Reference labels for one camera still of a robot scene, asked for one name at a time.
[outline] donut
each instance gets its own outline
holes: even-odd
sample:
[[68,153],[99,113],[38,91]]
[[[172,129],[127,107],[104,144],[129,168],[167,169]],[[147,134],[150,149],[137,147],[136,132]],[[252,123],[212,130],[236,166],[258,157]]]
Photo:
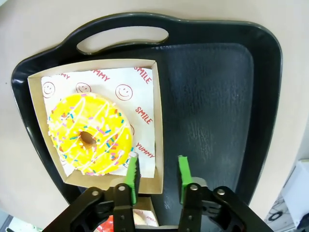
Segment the donut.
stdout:
[[99,94],[67,96],[51,111],[47,124],[60,158],[83,174],[117,170],[132,149],[129,121],[115,103]]

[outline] red object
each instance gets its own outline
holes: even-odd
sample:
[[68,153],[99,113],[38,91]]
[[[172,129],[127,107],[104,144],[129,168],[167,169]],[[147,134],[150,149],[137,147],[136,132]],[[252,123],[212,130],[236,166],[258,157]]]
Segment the red object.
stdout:
[[98,232],[113,232],[113,216],[111,215],[107,221],[103,222],[99,227],[97,227]]

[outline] white object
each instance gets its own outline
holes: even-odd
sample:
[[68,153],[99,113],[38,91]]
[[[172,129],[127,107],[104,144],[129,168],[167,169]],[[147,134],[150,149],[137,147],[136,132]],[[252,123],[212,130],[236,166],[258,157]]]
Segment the white object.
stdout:
[[142,220],[145,222],[146,225],[148,226],[159,226],[155,215],[152,211],[150,210],[140,210],[140,209],[133,209],[133,212],[139,215]]
[[309,159],[296,164],[281,193],[297,227],[303,216],[309,213]]
[[273,204],[264,222],[274,232],[288,232],[295,229],[291,214],[281,194]]
[[18,218],[13,218],[8,226],[14,232],[41,232],[42,230]]
[[[42,91],[46,112],[50,115],[61,99],[73,93],[92,92],[110,99],[124,111],[131,124],[134,138],[133,151],[139,155],[141,176],[153,178],[155,174],[155,127],[152,79],[151,69],[141,70],[133,67],[45,76],[42,77]],[[134,152],[130,153],[130,157],[135,155]],[[60,159],[60,161],[66,175],[72,174],[74,167],[65,159]],[[128,162],[112,174],[126,175],[127,167]]]

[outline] rainbow sprinkle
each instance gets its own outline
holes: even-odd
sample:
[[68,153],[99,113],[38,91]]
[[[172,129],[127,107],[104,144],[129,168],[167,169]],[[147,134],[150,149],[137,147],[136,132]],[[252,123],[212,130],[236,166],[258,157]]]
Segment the rainbow sprinkle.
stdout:
[[102,131],[102,130],[100,129],[100,127],[97,127],[97,130],[98,130],[100,133],[105,134],[104,131]]

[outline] beige table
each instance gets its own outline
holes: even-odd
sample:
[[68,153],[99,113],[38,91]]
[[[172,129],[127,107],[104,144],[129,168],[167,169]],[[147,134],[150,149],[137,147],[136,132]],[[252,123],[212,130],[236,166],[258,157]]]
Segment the beige table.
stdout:
[[0,208],[44,227],[66,201],[43,167],[12,95],[16,64],[97,17],[148,11],[188,19],[245,20],[271,30],[283,50],[280,105],[250,207],[265,217],[292,167],[309,113],[307,0],[9,0],[0,7]]

